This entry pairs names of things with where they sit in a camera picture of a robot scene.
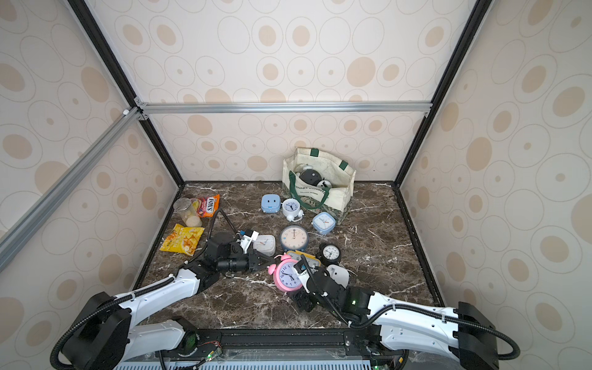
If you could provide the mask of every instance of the yellow snack bag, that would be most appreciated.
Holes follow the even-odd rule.
[[[177,224],[173,232],[162,243],[160,250],[193,256],[204,230],[203,227],[183,227]]]

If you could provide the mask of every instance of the light blue alarm clock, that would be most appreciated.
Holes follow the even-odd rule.
[[[279,195],[277,194],[265,194],[261,198],[261,210],[263,213],[277,213],[281,205],[282,202],[280,202]]]
[[[314,216],[313,227],[321,235],[327,235],[335,228],[335,219],[329,213],[321,212]]]

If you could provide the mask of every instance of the pink alarm clock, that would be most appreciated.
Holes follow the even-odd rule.
[[[292,292],[300,289],[302,283],[298,278],[296,271],[297,260],[288,255],[281,257],[282,262],[279,265],[271,265],[267,268],[267,272],[274,276],[275,286],[282,292]]]

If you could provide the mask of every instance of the gray vent grille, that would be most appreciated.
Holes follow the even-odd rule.
[[[179,361],[167,363],[169,369],[194,365],[195,362]],[[123,362],[115,370],[161,370],[160,363]],[[333,361],[227,361],[205,363],[200,370],[371,370],[368,360]]]

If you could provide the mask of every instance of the green bag handle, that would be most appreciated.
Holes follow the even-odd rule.
[[[298,193],[296,193],[296,174],[290,171],[288,177],[290,178],[290,193],[292,194],[294,199],[296,199],[298,203],[300,203],[301,207],[306,208],[307,210],[318,210],[323,206],[323,204],[325,204],[325,201],[329,197],[329,188],[322,188],[323,190],[325,190],[325,195],[323,195],[323,199],[321,199],[321,201],[317,203],[316,207],[313,207],[312,205],[308,205],[302,199],[300,199],[300,196],[298,195]]]

